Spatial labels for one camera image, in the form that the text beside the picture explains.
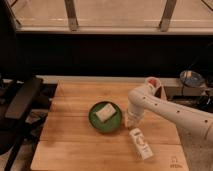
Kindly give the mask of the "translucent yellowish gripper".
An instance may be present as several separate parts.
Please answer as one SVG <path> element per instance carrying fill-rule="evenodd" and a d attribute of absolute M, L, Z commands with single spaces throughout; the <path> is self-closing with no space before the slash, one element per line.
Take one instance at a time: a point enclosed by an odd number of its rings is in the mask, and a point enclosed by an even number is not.
<path fill-rule="evenodd" d="M 129 129 L 138 127 L 141 121 L 142 116 L 132 115 L 131 113 L 125 114 L 125 126 Z"/>

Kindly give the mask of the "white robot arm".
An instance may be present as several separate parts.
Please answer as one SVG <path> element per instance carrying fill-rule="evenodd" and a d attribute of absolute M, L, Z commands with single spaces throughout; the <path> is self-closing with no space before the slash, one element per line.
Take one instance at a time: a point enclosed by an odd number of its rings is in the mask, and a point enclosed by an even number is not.
<path fill-rule="evenodd" d="M 144 111 L 152 111 L 179 125 L 191 133 L 213 142 L 213 114 L 169 102 L 154 95 L 156 89 L 143 84 L 128 94 L 128 126 L 136 126 L 143 118 Z"/>

